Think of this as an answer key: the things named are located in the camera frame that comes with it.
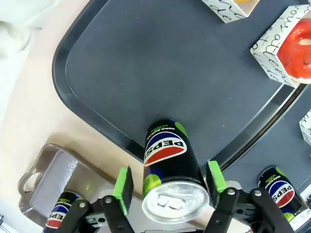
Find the white cloth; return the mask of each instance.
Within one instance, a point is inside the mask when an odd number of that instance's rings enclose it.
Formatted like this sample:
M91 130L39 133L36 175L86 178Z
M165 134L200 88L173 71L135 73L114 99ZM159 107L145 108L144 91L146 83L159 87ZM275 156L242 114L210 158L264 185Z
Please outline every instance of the white cloth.
M0 21L40 27L60 0L0 0Z
M0 22L0 59L15 55L29 44L32 29Z

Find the white box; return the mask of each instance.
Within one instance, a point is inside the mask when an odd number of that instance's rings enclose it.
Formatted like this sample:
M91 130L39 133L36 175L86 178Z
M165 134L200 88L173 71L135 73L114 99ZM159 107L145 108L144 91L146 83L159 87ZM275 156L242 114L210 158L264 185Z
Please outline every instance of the white box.
M311 145L311 109L301 119L299 126L303 135L303 139Z
M229 23L241 18L249 17L259 0L249 0L237 4L234 0L202 0L219 18Z
M295 27L304 17L310 18L311 5L288 7L276 20L269 30L251 48L251 53L259 62L270 79L280 83L298 87L299 82L291 78L277 56L279 48Z

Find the green label on can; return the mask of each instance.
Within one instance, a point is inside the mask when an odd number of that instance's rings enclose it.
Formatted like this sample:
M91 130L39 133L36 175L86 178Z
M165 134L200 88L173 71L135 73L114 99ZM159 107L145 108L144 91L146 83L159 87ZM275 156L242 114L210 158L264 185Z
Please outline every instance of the green label on can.
M280 173L282 176L285 176L284 173L281 171L280 168L276 167L276 171L277 171L278 173Z
M284 213L284 216L286 217L287 221L289 221L289 222L295 218L295 216L291 213Z
M179 122L175 122L175 126L177 127L177 129L179 129L186 137L188 137L187 132L185 130L185 127L180 124Z
M142 187L142 196L145 198L145 196L155 187L158 187L161 185L161 179L155 175L155 174L149 174L144 182L143 182L143 187Z

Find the pepsi logo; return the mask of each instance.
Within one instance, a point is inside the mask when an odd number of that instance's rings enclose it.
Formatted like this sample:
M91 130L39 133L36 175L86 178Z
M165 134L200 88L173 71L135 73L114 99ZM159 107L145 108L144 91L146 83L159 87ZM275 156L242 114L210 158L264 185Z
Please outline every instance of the pepsi logo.
M144 165L149 166L187 151L186 143L178 135L161 132L153 136L146 146Z
M269 194L279 208L287 205L295 196L294 188L286 181L277 181L271 185Z
M66 207L62 205L55 206L45 225L49 228L58 229L67 213L68 209Z

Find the cardboard box with writing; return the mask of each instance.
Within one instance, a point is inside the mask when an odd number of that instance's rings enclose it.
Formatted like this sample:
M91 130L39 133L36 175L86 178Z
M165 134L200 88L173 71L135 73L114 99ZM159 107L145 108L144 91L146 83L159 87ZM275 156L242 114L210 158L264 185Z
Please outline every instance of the cardboard box with writing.
M311 109L301 119L299 126L302 132L303 139L311 145Z
M249 17L259 0L202 0L219 18L229 23Z
M310 27L311 35L311 5L298 5L288 7L284 13L276 20L276 22L266 31L266 33L257 41L257 43L251 48L251 53L259 62L270 79L278 81L280 83L298 87L299 83L308 82L306 79L300 77L294 77L288 73L291 69L304 70L307 66L308 50L311 49L311 37L309 41L304 41L305 44L301 44L301 41L290 41L289 39L299 39L299 33L297 31L298 23L308 20L306 24L302 25L303 30L309 33Z

